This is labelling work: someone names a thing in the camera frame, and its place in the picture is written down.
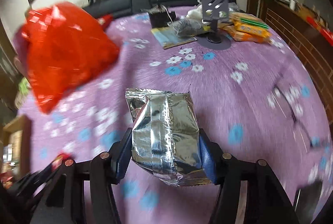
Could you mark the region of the silver foil snack bag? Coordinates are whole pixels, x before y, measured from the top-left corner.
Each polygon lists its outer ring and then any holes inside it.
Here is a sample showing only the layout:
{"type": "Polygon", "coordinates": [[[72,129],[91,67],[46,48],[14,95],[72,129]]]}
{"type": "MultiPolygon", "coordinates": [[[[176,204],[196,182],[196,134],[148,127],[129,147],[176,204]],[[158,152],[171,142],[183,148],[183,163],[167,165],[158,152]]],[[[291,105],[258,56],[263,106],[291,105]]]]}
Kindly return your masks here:
{"type": "Polygon", "coordinates": [[[133,88],[125,98],[133,119],[132,160],[170,186],[210,184],[190,93],[133,88]]]}

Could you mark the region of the eyeglasses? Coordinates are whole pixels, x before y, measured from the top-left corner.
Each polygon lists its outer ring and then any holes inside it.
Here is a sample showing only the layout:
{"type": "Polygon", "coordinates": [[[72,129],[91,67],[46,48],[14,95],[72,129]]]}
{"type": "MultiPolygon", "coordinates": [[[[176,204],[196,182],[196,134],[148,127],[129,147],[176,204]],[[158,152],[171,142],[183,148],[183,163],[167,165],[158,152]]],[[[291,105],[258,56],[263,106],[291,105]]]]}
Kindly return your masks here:
{"type": "Polygon", "coordinates": [[[298,102],[300,90],[296,86],[291,86],[288,90],[285,90],[281,84],[281,78],[278,78],[274,83],[271,96],[283,116],[292,120],[293,137],[296,142],[300,143],[301,148],[304,148],[306,153],[326,145],[323,139],[311,136],[308,128],[302,122],[301,117],[304,115],[304,109],[298,102]]]}

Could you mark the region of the cardboard box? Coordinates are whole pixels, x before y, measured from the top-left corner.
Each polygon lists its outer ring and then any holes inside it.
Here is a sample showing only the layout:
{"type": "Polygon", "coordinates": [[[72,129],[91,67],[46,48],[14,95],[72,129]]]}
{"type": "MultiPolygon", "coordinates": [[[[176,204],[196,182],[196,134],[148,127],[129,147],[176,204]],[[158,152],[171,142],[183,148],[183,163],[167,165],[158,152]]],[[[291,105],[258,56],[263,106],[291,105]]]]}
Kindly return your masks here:
{"type": "Polygon", "coordinates": [[[1,173],[9,173],[15,180],[30,172],[30,136],[32,122],[21,115],[1,130],[1,173]]]}

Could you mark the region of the long red candy packet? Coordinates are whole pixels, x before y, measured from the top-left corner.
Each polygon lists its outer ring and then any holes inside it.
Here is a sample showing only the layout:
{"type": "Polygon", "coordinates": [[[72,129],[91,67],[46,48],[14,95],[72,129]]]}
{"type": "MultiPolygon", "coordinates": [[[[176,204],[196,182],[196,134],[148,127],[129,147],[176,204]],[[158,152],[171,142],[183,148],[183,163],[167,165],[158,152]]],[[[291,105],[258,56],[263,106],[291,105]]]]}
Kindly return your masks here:
{"type": "Polygon", "coordinates": [[[62,165],[62,163],[66,162],[68,159],[71,158],[71,155],[65,152],[61,152],[60,154],[58,154],[57,157],[54,158],[54,160],[51,162],[51,170],[55,171],[56,169],[58,169],[58,167],[60,165],[62,165]]]}

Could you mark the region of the orange plastic bag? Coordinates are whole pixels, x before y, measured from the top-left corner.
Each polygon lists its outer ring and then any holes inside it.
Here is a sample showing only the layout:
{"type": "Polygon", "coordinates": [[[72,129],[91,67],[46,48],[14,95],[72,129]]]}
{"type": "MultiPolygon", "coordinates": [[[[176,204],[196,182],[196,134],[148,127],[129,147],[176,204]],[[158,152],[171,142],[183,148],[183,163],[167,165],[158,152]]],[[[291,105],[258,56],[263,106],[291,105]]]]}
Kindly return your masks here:
{"type": "Polygon", "coordinates": [[[29,10],[22,37],[28,81],[43,113],[99,76],[120,53],[99,22],[70,2],[29,10]]]}

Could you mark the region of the blue booklet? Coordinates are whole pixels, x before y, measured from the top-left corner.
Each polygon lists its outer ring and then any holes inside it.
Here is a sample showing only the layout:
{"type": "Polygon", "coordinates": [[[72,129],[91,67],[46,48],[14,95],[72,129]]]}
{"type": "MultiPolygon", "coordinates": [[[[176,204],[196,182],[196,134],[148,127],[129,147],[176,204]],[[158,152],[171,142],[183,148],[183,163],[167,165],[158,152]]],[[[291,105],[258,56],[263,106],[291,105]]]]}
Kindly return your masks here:
{"type": "Polygon", "coordinates": [[[164,50],[196,41],[195,37],[181,37],[176,35],[170,27],[152,28],[151,33],[164,50]]]}

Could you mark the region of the orange biscuit packs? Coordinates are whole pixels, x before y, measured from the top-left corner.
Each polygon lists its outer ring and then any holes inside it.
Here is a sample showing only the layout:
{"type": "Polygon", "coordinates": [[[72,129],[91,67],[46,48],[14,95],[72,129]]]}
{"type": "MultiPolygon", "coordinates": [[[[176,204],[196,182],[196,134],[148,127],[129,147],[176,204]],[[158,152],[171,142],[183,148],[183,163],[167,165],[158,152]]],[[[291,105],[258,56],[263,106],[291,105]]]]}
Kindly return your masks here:
{"type": "Polygon", "coordinates": [[[253,15],[230,12],[229,22],[229,25],[223,25],[221,29],[226,31],[234,41],[255,43],[268,43],[270,41],[269,26],[253,15]]]}

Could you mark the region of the clear bag dark contents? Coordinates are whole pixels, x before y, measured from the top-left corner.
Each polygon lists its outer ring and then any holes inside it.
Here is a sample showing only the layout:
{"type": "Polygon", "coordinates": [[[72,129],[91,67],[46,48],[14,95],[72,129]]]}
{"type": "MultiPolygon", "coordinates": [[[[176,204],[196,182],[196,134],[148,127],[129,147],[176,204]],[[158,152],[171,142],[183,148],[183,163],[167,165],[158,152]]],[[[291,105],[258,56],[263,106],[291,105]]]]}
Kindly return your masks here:
{"type": "Polygon", "coordinates": [[[200,21],[187,18],[172,22],[170,27],[179,37],[194,37],[207,32],[200,21]]]}

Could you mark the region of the purple floral tablecloth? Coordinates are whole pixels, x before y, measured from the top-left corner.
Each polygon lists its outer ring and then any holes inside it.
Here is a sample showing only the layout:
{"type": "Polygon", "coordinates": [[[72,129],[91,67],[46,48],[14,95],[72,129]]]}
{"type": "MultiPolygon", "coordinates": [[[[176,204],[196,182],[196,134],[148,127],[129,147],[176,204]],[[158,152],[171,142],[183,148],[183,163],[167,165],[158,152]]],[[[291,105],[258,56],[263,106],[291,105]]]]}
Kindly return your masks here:
{"type": "Polygon", "coordinates": [[[107,35],[120,46],[117,62],[62,99],[48,115],[33,94],[20,108],[32,121],[32,171],[60,152],[76,161],[93,159],[119,141],[132,125],[127,88],[190,93],[199,126],[210,140],[237,159],[264,159],[296,207],[300,223],[311,223],[332,193],[332,145],[321,98],[292,49],[276,33],[272,43],[233,42],[210,50],[196,42],[164,50],[151,33],[146,14],[117,19],[107,35]],[[281,78],[296,86],[302,122],[325,146],[305,152],[292,120],[274,103],[271,91],[281,78]]]}

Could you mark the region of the wooden side cabinet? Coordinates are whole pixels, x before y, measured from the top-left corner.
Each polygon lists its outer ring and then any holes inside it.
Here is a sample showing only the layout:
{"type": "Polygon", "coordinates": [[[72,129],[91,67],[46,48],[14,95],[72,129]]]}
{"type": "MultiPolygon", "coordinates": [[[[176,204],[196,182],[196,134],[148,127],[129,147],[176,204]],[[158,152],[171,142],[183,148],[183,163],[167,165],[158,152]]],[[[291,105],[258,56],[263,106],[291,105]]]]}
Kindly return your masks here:
{"type": "Polygon", "coordinates": [[[260,18],[292,49],[308,71],[332,123],[332,46],[319,31],[288,6],[276,0],[260,0],[260,18]]]}

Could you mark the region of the purple phone stand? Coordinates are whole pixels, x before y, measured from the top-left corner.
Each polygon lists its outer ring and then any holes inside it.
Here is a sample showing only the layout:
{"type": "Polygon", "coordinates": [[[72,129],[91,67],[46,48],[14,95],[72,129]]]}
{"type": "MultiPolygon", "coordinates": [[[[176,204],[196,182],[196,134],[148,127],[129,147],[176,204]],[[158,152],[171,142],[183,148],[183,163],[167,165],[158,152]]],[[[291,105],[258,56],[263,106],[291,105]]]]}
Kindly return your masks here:
{"type": "Polygon", "coordinates": [[[227,50],[231,41],[219,32],[218,24],[229,21],[229,0],[201,0],[203,21],[209,22],[210,31],[198,36],[198,43],[211,50],[227,50]]]}

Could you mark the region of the small black box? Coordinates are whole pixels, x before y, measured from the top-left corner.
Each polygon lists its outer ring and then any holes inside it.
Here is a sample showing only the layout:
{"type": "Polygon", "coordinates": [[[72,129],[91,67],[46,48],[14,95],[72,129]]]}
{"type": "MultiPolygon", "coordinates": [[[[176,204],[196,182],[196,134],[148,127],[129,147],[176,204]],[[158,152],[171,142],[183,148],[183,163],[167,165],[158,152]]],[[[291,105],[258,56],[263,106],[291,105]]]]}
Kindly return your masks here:
{"type": "Polygon", "coordinates": [[[155,12],[148,14],[152,28],[164,28],[176,20],[176,14],[172,12],[155,12]]]}

